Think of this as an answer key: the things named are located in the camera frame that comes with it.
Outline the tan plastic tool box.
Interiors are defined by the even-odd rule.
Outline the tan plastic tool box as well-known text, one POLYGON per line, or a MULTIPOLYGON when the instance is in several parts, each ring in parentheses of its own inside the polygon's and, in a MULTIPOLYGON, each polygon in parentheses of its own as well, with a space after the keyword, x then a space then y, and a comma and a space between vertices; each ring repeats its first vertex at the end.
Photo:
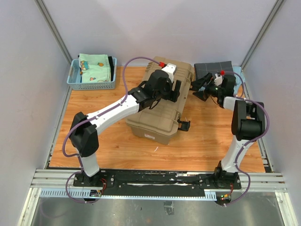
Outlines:
POLYGON ((126 124, 135 136, 167 145, 170 139, 177 134, 179 120, 182 116, 195 71, 189 63, 160 56, 154 57, 154 60, 177 66, 174 80, 181 81, 180 95, 177 102, 161 99, 154 109, 150 110, 147 108, 126 117, 126 124))

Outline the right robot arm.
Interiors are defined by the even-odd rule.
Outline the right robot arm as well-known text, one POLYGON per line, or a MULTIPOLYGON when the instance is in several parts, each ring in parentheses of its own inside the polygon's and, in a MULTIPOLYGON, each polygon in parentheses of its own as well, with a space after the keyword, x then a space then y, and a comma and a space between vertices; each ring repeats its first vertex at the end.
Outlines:
POLYGON ((237 189, 238 174, 242 172, 239 166, 245 153, 269 129, 269 116, 264 103, 235 94, 237 79, 240 78, 238 73, 219 71, 216 74, 207 73, 191 83, 190 89, 194 96, 202 101, 215 97, 219 107, 233 112, 231 122, 233 139, 230 147, 214 169, 214 173, 200 179, 201 186, 237 189))

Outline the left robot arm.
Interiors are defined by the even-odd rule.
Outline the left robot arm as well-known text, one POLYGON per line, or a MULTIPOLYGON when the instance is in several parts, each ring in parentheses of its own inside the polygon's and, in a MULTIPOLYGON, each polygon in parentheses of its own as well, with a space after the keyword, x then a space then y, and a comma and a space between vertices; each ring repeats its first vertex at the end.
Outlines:
POLYGON ((176 70, 175 65, 167 64, 164 68, 155 70, 147 81, 127 91, 115 103, 88 115, 75 115, 69 138, 78 151, 80 168, 85 174, 86 183, 90 186, 100 183, 100 168, 95 153, 99 148, 98 136, 105 129, 132 114, 153 109, 162 99, 177 101, 181 82, 174 80, 176 70))

